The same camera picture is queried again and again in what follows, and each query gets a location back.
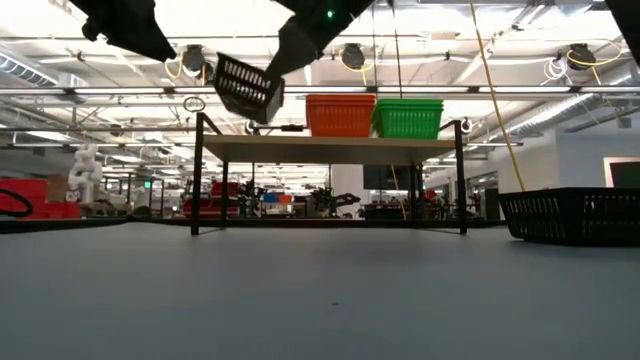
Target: orange basket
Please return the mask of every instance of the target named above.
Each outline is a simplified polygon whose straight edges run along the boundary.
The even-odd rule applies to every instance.
[[[308,95],[312,136],[369,137],[375,95]]]

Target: wall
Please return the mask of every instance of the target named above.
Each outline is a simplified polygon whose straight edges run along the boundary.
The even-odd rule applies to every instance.
[[[0,151],[0,171],[12,175],[67,175],[73,161],[73,154],[54,149],[46,149],[45,156],[34,155],[27,149]]]
[[[528,138],[524,147],[514,148],[518,167],[527,190],[555,188],[560,185],[559,160],[554,130],[546,131],[540,138]],[[520,191],[513,165],[506,147],[496,148],[489,153],[488,161],[465,161],[465,178],[498,172],[498,184],[501,193]],[[439,171],[429,179],[428,188],[456,180],[455,169]]]
[[[605,157],[640,156],[637,137],[558,136],[560,184],[573,187],[605,187]]]

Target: shelf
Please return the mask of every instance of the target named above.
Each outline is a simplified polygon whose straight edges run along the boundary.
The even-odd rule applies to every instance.
[[[454,150],[455,143],[448,140],[205,135],[204,147],[228,162],[412,165]]]

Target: gray floor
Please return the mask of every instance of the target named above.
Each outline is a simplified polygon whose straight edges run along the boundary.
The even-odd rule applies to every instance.
[[[505,229],[0,236],[0,359],[638,359],[639,276]]]

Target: desk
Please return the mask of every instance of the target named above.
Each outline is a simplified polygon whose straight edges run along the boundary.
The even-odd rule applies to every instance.
[[[217,135],[204,135],[204,124],[208,124]],[[450,140],[414,140],[383,138],[337,138],[337,137],[299,137],[299,136],[237,136],[222,135],[213,122],[204,113],[196,117],[196,151],[193,184],[192,235],[199,234],[199,192],[202,175],[202,149],[206,148],[222,160],[222,214],[220,222],[225,226],[227,220],[227,183],[230,162],[245,163],[319,163],[319,164],[363,164],[398,165],[410,167],[409,208],[411,219],[409,226],[416,226],[416,172],[422,162],[429,158],[442,156],[456,151],[458,191],[465,194],[465,181],[462,159],[462,125],[454,121],[455,141]],[[460,208],[466,208],[464,196],[460,197]],[[466,219],[460,220],[460,232],[466,233]]]

